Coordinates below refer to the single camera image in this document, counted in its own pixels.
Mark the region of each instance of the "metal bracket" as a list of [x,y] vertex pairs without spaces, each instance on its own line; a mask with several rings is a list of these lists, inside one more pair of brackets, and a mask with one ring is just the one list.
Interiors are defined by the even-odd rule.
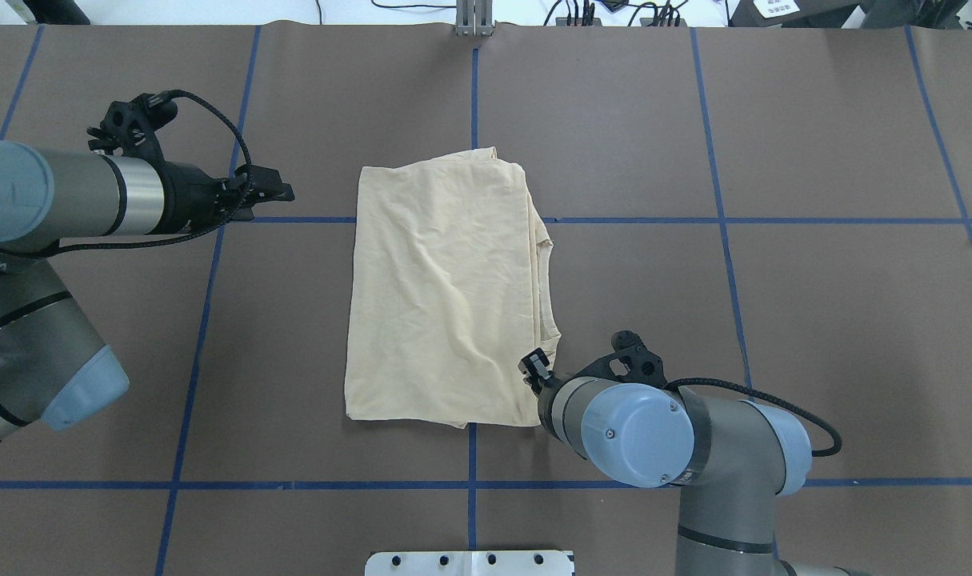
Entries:
[[378,553],[365,576],[574,576],[574,553],[566,550],[439,551]]
[[457,0],[457,36],[493,36],[493,0]]

